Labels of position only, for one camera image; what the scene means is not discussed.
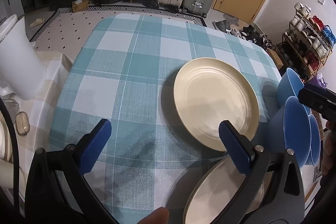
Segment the person's left hand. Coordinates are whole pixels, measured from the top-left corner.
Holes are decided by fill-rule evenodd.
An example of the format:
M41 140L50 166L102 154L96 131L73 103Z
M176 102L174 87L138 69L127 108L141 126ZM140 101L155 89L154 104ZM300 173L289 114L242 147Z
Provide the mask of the person's left hand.
M159 207L151 214L143 218L138 224L167 224L169 221L169 210L165 207Z

